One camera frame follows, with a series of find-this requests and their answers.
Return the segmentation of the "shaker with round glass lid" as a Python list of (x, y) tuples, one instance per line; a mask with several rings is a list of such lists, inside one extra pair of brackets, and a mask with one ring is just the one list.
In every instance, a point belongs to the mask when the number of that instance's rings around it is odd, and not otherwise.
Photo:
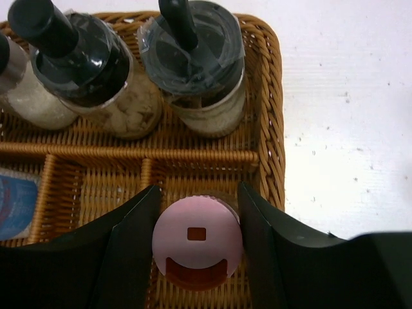
[(47, 91), (35, 76), (28, 54), (1, 35), (1, 109), (48, 130), (64, 129), (77, 115)]

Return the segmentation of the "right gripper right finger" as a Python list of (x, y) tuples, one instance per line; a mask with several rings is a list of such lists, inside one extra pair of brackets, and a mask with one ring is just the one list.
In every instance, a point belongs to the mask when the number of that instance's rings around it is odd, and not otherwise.
[(254, 308), (410, 308), (411, 233), (345, 240), (315, 230), (238, 185)]

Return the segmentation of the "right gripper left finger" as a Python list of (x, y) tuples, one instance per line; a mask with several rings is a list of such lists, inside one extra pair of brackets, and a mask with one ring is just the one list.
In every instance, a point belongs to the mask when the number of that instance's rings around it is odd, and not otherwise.
[(1, 249), (2, 308), (144, 308), (161, 192), (151, 185), (48, 242)]

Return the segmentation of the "blue-label jar silver lid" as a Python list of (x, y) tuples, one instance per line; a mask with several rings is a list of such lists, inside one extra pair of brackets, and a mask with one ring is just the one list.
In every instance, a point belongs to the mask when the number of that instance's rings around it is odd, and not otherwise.
[(36, 174), (1, 168), (1, 241), (29, 236), (40, 184)]

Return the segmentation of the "pink lid spice jar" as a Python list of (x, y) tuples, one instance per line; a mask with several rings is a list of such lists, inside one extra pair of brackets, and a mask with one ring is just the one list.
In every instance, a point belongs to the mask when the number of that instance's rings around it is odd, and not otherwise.
[(170, 204), (154, 227), (152, 250), (160, 273), (177, 287), (200, 292), (222, 285), (243, 254), (235, 196), (208, 190)]

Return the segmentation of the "shaker with black knob lid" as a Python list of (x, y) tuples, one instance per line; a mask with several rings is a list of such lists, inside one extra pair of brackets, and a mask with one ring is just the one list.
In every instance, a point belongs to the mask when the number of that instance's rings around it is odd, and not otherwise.
[(65, 107), (119, 138), (142, 138), (157, 126), (158, 89), (107, 23), (64, 14), (52, 1), (14, 1), (8, 22), (30, 45), (39, 82)]

